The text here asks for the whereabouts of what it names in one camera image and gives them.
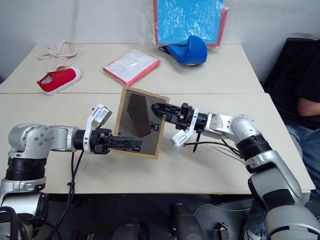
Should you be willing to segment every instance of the label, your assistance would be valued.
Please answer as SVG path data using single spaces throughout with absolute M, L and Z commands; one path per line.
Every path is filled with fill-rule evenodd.
M 128 83 L 157 60 L 153 56 L 134 49 L 104 68 Z
M 221 129 L 223 127 L 221 118 L 218 116 L 213 116 L 210 122 L 210 129 Z

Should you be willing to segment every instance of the blue board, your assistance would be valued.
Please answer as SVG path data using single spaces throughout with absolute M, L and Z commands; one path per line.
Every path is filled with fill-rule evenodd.
M 158 44 L 185 44 L 191 35 L 217 43 L 223 0 L 153 1 Z

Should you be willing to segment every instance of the blue boxing glove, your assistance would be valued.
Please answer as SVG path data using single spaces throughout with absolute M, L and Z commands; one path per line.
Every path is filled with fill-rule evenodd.
M 207 47 L 198 36 L 191 35 L 186 45 L 168 45 L 160 48 L 172 55 L 182 65 L 200 65 L 207 60 Z

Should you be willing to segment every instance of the jeans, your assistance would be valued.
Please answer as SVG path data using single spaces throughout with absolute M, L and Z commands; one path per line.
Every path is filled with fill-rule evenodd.
M 298 152 L 308 171 L 315 190 L 311 191 L 310 200 L 320 202 L 320 128 L 308 129 L 299 125 L 286 125 Z M 267 213 L 255 201 L 248 215 L 248 228 L 257 236 L 266 237 L 265 217 Z

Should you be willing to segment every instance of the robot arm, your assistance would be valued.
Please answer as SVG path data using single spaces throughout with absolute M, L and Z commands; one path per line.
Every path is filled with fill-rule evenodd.
M 20 124 L 9 133 L 11 150 L 8 169 L 0 186 L 0 207 L 10 207 L 16 214 L 28 215 L 25 228 L 28 239 L 34 228 L 47 220 L 49 197 L 41 192 L 46 185 L 45 166 L 50 151 L 107 154 L 111 148 L 133 148 L 141 142 L 125 136 L 113 136 L 100 128 L 112 112 L 99 104 L 87 119 L 86 130 L 75 126 Z M 0 222 L 0 239 L 9 236 L 8 222 Z
M 187 103 L 181 107 L 156 103 L 157 115 L 166 115 L 180 131 L 171 139 L 178 147 L 185 143 L 193 130 L 214 139 L 234 141 L 252 174 L 248 185 L 253 197 L 267 210 L 266 237 L 271 240 L 316 240 L 320 224 L 301 203 L 301 188 L 280 155 L 272 150 L 249 116 L 227 116 L 199 113 Z

